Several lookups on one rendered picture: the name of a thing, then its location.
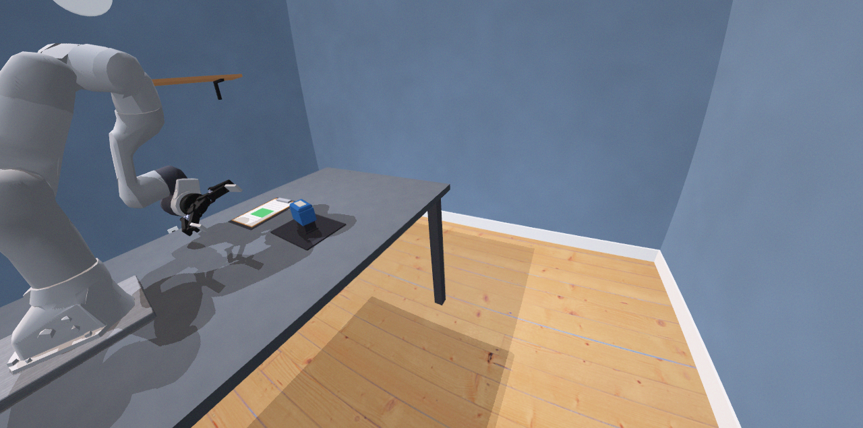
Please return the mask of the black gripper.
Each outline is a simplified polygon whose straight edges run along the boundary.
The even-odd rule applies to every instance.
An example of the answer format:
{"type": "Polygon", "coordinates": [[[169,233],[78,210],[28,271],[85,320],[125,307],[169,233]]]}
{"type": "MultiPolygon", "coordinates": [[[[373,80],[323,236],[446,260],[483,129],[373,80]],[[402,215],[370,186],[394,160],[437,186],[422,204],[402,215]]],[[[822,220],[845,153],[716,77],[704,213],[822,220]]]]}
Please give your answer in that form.
{"type": "Polygon", "coordinates": [[[197,233],[198,231],[208,232],[208,229],[202,224],[198,224],[198,222],[203,213],[208,209],[207,206],[214,203],[220,195],[224,195],[229,191],[243,191],[238,185],[227,185],[227,183],[233,182],[227,180],[222,183],[218,183],[218,185],[215,185],[214,187],[209,187],[208,193],[204,195],[198,193],[184,195],[179,206],[181,206],[181,211],[183,211],[186,216],[181,217],[179,221],[181,221],[182,232],[188,235],[188,237],[192,235],[192,231],[197,233]]]}

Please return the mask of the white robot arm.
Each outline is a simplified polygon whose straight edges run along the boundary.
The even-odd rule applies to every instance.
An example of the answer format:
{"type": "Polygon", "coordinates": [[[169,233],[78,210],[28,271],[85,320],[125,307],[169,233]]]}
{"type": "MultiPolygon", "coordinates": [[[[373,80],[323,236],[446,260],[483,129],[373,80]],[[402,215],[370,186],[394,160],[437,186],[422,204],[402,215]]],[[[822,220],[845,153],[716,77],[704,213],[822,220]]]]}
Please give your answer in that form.
{"type": "Polygon", "coordinates": [[[143,72],[125,51],[67,43],[21,51],[0,71],[0,252],[31,286],[31,308],[11,337],[13,375],[101,337],[135,305],[56,203],[75,92],[111,93],[110,148],[127,207],[160,200],[170,215],[186,216],[184,195],[202,194],[198,179],[174,166],[136,177],[133,154],[165,123],[143,72]]]}

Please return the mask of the blue self-inking stamp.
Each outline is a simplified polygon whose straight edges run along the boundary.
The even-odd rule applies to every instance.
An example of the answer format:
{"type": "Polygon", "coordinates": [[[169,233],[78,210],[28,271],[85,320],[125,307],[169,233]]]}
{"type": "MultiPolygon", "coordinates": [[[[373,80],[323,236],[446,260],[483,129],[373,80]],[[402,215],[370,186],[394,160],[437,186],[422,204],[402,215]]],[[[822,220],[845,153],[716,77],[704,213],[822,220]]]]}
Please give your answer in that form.
{"type": "Polygon", "coordinates": [[[297,221],[298,229],[300,231],[307,235],[318,229],[318,226],[316,226],[315,223],[317,220],[316,215],[311,204],[306,203],[304,200],[298,200],[294,203],[290,203],[289,206],[292,211],[293,219],[294,221],[297,221]]]}

